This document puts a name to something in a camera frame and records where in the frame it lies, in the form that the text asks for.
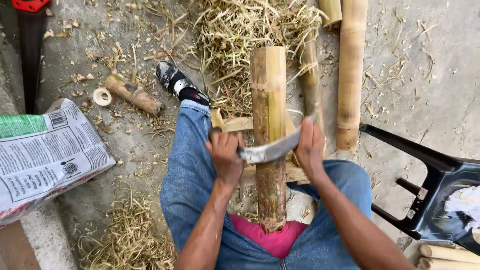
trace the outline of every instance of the jeans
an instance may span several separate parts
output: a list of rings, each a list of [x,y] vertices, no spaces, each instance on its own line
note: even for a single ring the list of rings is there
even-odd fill
[[[210,127],[207,106],[190,100],[181,103],[168,172],[160,191],[165,220],[178,250],[183,249],[200,218],[216,178],[216,170],[204,144]],[[372,195],[368,173],[355,163],[344,160],[325,160],[324,167],[336,186],[370,218]],[[288,183],[288,187],[320,201],[311,185]],[[227,213],[221,241],[216,269],[359,269],[344,248],[322,201],[311,224],[295,241],[285,259],[271,256],[238,233]]]

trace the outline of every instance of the person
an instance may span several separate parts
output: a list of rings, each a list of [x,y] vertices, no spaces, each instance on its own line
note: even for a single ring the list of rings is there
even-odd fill
[[[311,185],[288,187],[319,201],[310,225],[287,222],[279,232],[228,215],[243,172],[241,135],[215,133],[210,99],[174,64],[156,69],[163,87],[181,101],[177,132],[160,203],[180,252],[175,269],[414,269],[371,221],[367,172],[353,162],[323,160],[325,139],[306,118],[296,153]]]

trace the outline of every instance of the foot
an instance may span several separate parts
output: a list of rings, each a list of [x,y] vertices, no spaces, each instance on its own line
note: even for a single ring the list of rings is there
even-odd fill
[[[174,64],[161,61],[156,66],[156,76],[160,84],[180,102],[185,99],[210,106],[210,99]]]

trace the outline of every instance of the red saw handle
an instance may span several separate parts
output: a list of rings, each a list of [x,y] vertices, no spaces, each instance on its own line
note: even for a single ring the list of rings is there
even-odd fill
[[[15,9],[30,13],[39,12],[50,2],[51,0],[12,0]]]

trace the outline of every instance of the green label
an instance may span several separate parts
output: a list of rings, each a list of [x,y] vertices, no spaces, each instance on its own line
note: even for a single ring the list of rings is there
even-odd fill
[[[0,139],[47,131],[42,115],[0,115]]]

